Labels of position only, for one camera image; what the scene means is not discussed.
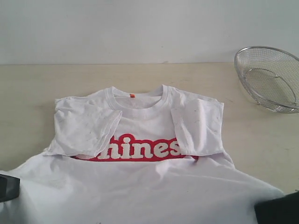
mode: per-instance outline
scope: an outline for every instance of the mesh colander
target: mesh colander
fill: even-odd
[[[235,69],[258,104],[280,113],[299,112],[299,58],[276,48],[248,47],[236,53]]]

